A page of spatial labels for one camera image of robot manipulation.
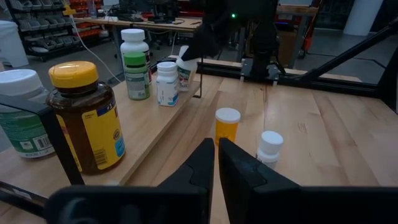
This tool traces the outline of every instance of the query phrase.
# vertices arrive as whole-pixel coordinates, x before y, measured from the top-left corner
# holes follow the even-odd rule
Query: yellow label
[[[124,141],[115,100],[81,115],[98,169],[115,164],[124,154]]]
[[[57,119],[62,128],[63,135],[65,136],[65,139],[67,139],[67,143],[69,145],[70,151],[72,152],[73,158],[75,158],[77,168],[79,168],[79,171],[81,172],[82,169],[81,169],[81,165],[79,162],[79,158],[77,158],[76,151],[75,151],[75,148],[73,147],[72,140],[70,139],[67,126],[65,125],[65,122],[63,121],[63,118],[61,116],[57,115]]]

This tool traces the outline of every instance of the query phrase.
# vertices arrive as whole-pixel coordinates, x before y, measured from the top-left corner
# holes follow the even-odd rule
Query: pill bottle
[[[104,172],[124,155],[124,141],[113,90],[98,81],[91,62],[67,62],[53,66],[49,75],[55,89],[47,104],[85,174]]]
[[[198,69],[196,59],[188,61],[183,61],[181,59],[187,49],[187,45],[181,46],[180,53],[178,55],[177,61],[175,62],[177,64],[178,79],[180,81],[180,91],[189,91],[193,77]]]
[[[132,100],[144,100],[150,96],[148,68],[145,54],[130,52],[123,55],[127,93]]]
[[[256,153],[257,160],[271,169],[275,169],[283,143],[283,137],[277,132],[264,131],[261,133],[259,148]]]
[[[157,102],[162,106],[175,106],[178,102],[177,64],[160,62],[157,64]]]
[[[125,53],[142,52],[145,54],[147,67],[150,67],[149,46],[144,42],[145,32],[142,29],[124,29],[121,31],[121,37],[124,41],[120,45],[120,52],[122,57]],[[151,70],[148,71],[149,82],[152,81]]]
[[[34,70],[0,72],[0,94],[44,104],[48,93]],[[54,152],[36,114],[0,105],[0,125],[21,157],[37,158]]]

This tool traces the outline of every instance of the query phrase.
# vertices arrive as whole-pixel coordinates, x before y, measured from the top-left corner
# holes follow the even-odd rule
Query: barcode
[[[94,159],[97,163],[97,166],[108,163],[108,157],[106,157],[106,153],[104,149],[95,150],[94,151]]]
[[[33,141],[35,142],[35,145],[38,150],[43,150],[51,146],[51,142],[47,135],[33,138]]]

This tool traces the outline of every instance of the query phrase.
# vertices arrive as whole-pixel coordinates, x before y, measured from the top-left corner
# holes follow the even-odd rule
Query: small white bottle
[[[147,67],[150,67],[149,46],[144,42],[145,32],[142,29],[124,29],[121,32],[121,37],[124,42],[120,45],[120,52],[122,54],[123,68],[125,53],[142,52],[145,54]],[[151,70],[148,69],[149,82],[152,81]]]
[[[178,59],[175,62],[177,64],[178,79],[180,80],[180,91],[189,91],[193,77],[198,69],[197,59],[188,61],[181,59],[187,49],[187,45],[181,46]]]
[[[178,102],[177,64],[160,62],[157,64],[157,102],[162,106],[175,106]]]
[[[264,131],[261,134],[259,148],[256,153],[257,160],[271,169],[275,169],[283,143],[284,139],[280,134],[275,131]]]

